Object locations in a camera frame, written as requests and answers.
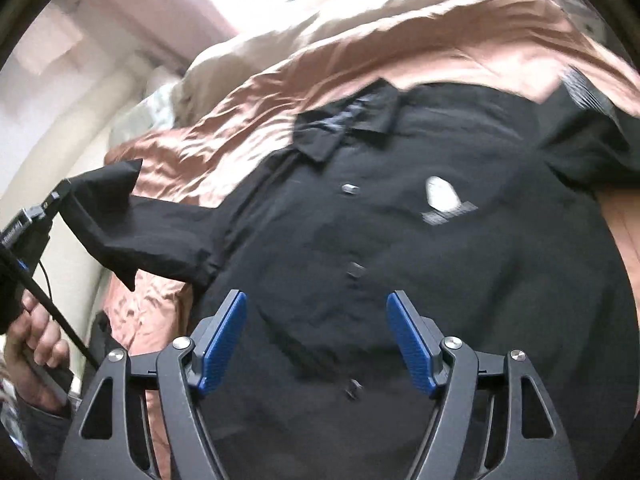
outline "wall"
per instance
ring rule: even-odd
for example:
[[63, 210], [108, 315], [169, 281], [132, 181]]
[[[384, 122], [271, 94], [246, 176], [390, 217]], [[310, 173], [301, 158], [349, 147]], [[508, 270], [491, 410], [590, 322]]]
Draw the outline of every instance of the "wall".
[[108, 9], [174, 72], [185, 72], [199, 53], [237, 33], [212, 0], [88, 1]]
[[140, 47], [100, 9], [82, 0], [54, 3], [72, 17], [84, 37], [38, 76], [23, 69], [14, 56], [0, 71], [0, 197], [54, 120]]

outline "finger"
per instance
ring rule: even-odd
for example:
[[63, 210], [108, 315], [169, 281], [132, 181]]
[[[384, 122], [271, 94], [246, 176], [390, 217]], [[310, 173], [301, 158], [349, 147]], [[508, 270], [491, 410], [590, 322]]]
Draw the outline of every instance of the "finger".
[[38, 341], [44, 333], [47, 325], [49, 324], [49, 313], [42, 305], [37, 305], [31, 311], [31, 336], [27, 341], [31, 350], [35, 350], [38, 346]]
[[31, 312], [37, 305], [38, 300], [36, 300], [34, 295], [28, 290], [25, 290], [22, 294], [22, 306], [27, 310], [27, 312]]
[[69, 368], [69, 343], [66, 340], [61, 339], [54, 345], [47, 365], [51, 368]]
[[4, 343], [4, 360], [7, 367], [20, 362], [23, 359], [22, 349], [24, 343], [31, 335], [31, 316], [27, 312], [23, 312], [17, 319], [9, 325], [6, 333], [6, 342]]
[[33, 352], [33, 360], [37, 365], [42, 366], [51, 359], [53, 347], [58, 341], [60, 341], [60, 326], [54, 321], [49, 321]]

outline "black cloth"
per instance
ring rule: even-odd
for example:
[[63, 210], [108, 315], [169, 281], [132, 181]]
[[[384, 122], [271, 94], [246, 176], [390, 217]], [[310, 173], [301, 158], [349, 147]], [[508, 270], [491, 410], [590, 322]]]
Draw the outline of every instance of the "black cloth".
[[396, 289], [477, 351], [523, 349], [593, 478], [633, 420], [639, 341], [590, 188], [640, 184], [639, 142], [638, 120], [578, 73], [541, 105], [378, 81], [301, 114], [292, 145], [216, 209], [105, 200], [103, 183], [62, 215], [130, 284], [136, 268], [194, 283], [192, 327], [229, 289], [247, 294], [225, 381], [202, 403], [230, 478], [407, 473], [432, 403], [386, 325]]
[[42, 480], [24, 459], [2, 424], [0, 424], [0, 464], [2, 464], [2, 480]]
[[[91, 336], [89, 338], [89, 352], [101, 363], [107, 354], [116, 348], [125, 349], [120, 343], [118, 343], [111, 336], [111, 322], [106, 312], [101, 310], [98, 312], [94, 321], [91, 324]], [[92, 366], [84, 366], [84, 372], [82, 374], [82, 389], [80, 396], [84, 398], [84, 394], [89, 389], [91, 381], [94, 380], [94, 376], [97, 370]]]
[[27, 404], [18, 396], [18, 412], [34, 471], [40, 480], [53, 480], [71, 427], [70, 406], [67, 405], [63, 413], [54, 415]]

